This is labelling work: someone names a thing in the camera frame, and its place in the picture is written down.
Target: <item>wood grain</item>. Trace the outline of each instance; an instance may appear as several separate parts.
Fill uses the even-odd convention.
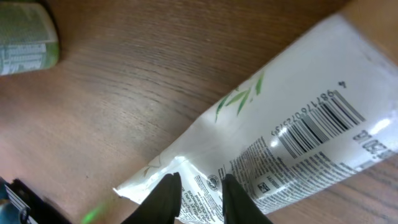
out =
[[[73,223],[136,207],[112,188],[344,0],[50,0],[62,59],[0,78],[0,175]],[[269,215],[275,223],[398,223],[398,157]]]

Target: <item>wooden table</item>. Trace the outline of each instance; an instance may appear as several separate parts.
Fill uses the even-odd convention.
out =
[[[0,78],[0,175],[73,223],[136,205],[112,188],[344,0],[50,0],[62,59]],[[275,223],[398,223],[398,157],[269,215]]]

